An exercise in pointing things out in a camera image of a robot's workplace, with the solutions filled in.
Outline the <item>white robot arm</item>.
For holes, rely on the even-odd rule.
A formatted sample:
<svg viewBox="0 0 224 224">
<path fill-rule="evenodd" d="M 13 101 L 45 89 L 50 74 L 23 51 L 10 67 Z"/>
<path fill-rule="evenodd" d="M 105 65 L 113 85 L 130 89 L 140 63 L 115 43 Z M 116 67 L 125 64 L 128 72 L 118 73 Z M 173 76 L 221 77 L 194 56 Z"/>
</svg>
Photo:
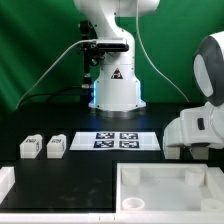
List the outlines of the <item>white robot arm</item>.
<svg viewBox="0 0 224 224">
<path fill-rule="evenodd" d="M 93 83 L 89 108 L 103 116 L 135 114 L 146 107 L 141 84 L 135 76 L 135 40 L 119 27 L 116 17 L 135 17 L 153 13 L 160 0 L 73 0 L 96 32 L 89 40 L 91 59 L 100 65 Z"/>
</svg>

